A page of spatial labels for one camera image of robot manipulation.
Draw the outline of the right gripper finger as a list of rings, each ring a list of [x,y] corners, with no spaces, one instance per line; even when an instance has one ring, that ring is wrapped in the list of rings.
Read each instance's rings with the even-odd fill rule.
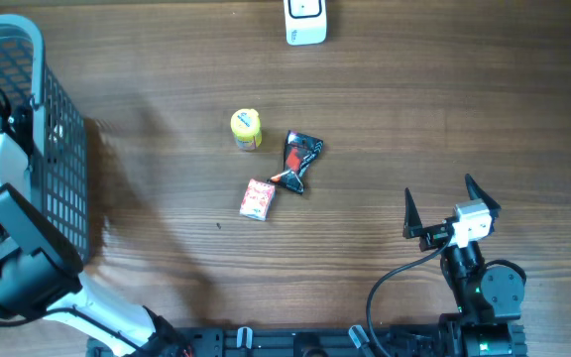
[[[481,199],[492,216],[499,215],[501,206],[475,182],[470,174],[465,174],[465,184],[471,200]]]
[[[405,214],[402,236],[405,239],[419,237],[422,233],[422,222],[409,188],[404,190]]]

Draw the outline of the black red snack wrapper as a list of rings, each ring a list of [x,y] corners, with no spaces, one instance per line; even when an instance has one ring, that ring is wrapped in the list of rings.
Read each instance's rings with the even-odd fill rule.
[[[323,144],[321,139],[288,131],[284,146],[284,170],[270,177],[268,182],[294,193],[303,194],[302,177],[311,163],[321,154]]]

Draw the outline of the red white small carton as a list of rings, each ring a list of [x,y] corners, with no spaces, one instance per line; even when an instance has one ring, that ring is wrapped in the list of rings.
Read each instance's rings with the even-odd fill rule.
[[[272,184],[251,179],[241,202],[240,214],[265,221],[275,195],[276,188]]]

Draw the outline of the yellow lidded small bottle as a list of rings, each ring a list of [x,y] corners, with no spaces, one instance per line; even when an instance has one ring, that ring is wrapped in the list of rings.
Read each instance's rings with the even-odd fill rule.
[[[257,149],[262,143],[261,120],[255,109],[237,110],[230,119],[230,127],[237,146],[244,151]]]

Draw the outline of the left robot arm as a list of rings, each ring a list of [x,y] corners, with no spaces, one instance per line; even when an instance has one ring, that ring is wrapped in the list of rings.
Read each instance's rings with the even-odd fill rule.
[[[115,356],[190,356],[162,316],[129,303],[83,271],[73,245],[31,203],[33,113],[0,88],[0,327],[68,325]]]

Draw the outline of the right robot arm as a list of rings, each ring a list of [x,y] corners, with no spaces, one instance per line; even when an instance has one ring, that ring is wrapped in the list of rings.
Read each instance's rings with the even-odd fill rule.
[[[411,327],[407,347],[414,356],[525,356],[524,329],[516,322],[526,273],[508,260],[485,260],[479,242],[494,233],[501,206],[471,176],[465,184],[469,199],[431,226],[422,224],[410,191],[404,192],[403,237],[417,238],[422,252],[437,253],[458,308],[434,325]]]

